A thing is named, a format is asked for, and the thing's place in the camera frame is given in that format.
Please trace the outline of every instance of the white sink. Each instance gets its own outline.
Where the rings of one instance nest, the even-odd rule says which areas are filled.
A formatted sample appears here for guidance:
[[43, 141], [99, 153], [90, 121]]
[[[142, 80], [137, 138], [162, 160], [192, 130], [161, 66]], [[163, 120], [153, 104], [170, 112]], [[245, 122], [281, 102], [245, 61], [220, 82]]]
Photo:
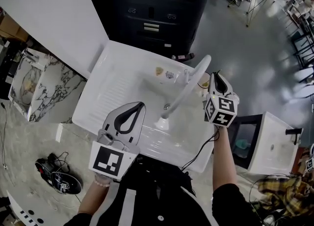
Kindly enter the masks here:
[[295, 135], [286, 135], [286, 129], [293, 128], [271, 113], [263, 114], [259, 136], [248, 168], [250, 173], [289, 175], [299, 145], [294, 145]]
[[[164, 106], [172, 103], [183, 90], [177, 78], [185, 69], [192, 68], [110, 41], [86, 84], [73, 122], [97, 134], [110, 111], [141, 101], [146, 105], [137, 144], [141, 154], [181, 167], [213, 135], [213, 125], [204, 122], [203, 98], [196, 93], [190, 94], [169, 116], [169, 130], [158, 130], [154, 124], [164, 112]], [[202, 172], [212, 149], [213, 144], [208, 143], [190, 169]]]

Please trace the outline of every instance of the bracelet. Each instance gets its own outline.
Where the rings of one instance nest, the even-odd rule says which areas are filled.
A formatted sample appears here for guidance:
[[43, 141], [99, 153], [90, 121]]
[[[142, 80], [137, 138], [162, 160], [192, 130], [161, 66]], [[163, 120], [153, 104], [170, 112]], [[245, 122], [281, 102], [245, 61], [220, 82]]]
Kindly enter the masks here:
[[110, 183], [109, 183], [109, 184], [102, 184], [102, 183], [100, 183], [100, 182], [98, 182], [98, 181], [96, 181], [96, 180], [94, 180], [94, 183], [96, 183], [97, 185], [99, 185], [99, 186], [101, 186], [101, 187], [104, 187], [104, 188], [107, 188], [107, 187], [110, 186]]

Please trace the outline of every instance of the wall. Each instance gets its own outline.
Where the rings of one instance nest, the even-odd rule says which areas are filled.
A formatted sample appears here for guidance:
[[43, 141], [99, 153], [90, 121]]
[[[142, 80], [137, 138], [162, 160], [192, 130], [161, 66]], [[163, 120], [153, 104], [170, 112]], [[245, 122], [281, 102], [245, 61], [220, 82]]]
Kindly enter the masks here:
[[86, 78], [109, 40], [91, 0], [0, 0], [0, 6]]

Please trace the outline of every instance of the drawer handle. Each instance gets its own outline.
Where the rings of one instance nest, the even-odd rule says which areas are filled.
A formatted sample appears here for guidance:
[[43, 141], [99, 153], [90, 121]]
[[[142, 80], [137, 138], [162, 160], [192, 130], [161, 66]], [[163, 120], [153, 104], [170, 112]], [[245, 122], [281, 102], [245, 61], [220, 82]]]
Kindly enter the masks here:
[[153, 31], [153, 32], [159, 32], [159, 29], [151, 28], [151, 27], [144, 27], [144, 30]]
[[157, 27], [157, 28], [159, 28], [159, 25], [150, 24], [150, 23], [144, 23], [144, 26], [150, 26], [150, 27]]

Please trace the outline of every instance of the concrete floor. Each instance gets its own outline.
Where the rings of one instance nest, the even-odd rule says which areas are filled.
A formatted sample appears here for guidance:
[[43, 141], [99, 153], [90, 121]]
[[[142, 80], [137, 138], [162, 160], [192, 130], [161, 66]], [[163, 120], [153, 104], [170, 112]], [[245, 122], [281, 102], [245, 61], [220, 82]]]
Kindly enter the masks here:
[[295, 27], [285, 29], [288, 19], [282, 18], [280, 4], [283, 0], [274, 4], [268, 0], [247, 28], [248, 2], [228, 8], [226, 0], [208, 0], [191, 48], [196, 57], [190, 65], [195, 67], [206, 54], [211, 55], [207, 72], [221, 70], [231, 83], [240, 97], [238, 115], [268, 111], [290, 126], [303, 127], [302, 145], [307, 146], [310, 119], [314, 118], [311, 101], [299, 98], [305, 84], [298, 83], [299, 66], [287, 38]]
[[[210, 54], [212, 62], [208, 72], [221, 69], [230, 81], [240, 97], [239, 115], [269, 111], [291, 126], [304, 127], [302, 141], [308, 145], [310, 100], [297, 98], [302, 85], [297, 83], [298, 64], [296, 58], [290, 56], [294, 51], [287, 39], [285, 23], [283, 19], [278, 20], [280, 8], [268, 2], [264, 6], [268, 10], [262, 9], [247, 28], [246, 7], [246, 2], [239, 9], [230, 9], [225, 0], [208, 0], [191, 49], [196, 58], [190, 64], [195, 66], [204, 55]], [[77, 198], [58, 194], [50, 188], [41, 179], [34, 162], [51, 152], [56, 155], [69, 152], [67, 161], [84, 183], [78, 195], [82, 199], [93, 180], [88, 160], [95, 136], [74, 124], [28, 123], [9, 101], [3, 103], [7, 109], [5, 162], [8, 170], [0, 167], [1, 191], [5, 194], [9, 186], [22, 185], [30, 195], [41, 197], [54, 210], [72, 217], [79, 206]], [[0, 107], [1, 129], [4, 122], [5, 112]], [[56, 135], [61, 129], [57, 142]], [[201, 175], [192, 173], [193, 188], [208, 211], [211, 211], [211, 176], [211, 161]], [[250, 184], [241, 177], [239, 183], [248, 199]]]

